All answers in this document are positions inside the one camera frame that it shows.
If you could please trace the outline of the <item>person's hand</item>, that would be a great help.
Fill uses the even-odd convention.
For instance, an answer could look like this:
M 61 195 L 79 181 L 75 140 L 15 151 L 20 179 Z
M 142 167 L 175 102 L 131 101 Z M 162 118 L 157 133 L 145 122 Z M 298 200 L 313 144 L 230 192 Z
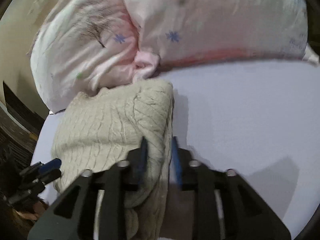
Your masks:
M 25 207 L 20 207 L 15 212 L 25 220 L 37 221 L 48 208 L 48 203 L 38 198 L 36 202 L 28 202 Z

